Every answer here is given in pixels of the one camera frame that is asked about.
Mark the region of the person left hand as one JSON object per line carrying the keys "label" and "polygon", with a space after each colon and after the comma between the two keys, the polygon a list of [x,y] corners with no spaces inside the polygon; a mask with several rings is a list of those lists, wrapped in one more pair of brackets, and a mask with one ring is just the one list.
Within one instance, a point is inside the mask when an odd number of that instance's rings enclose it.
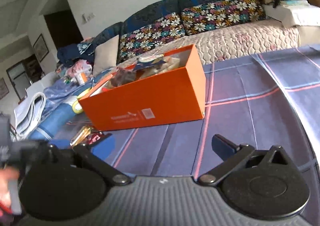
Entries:
{"label": "person left hand", "polygon": [[11,180],[17,180],[19,178],[19,171],[12,167],[6,167],[1,169],[1,215],[3,211],[9,211],[11,208],[11,197],[9,192],[9,182]]}

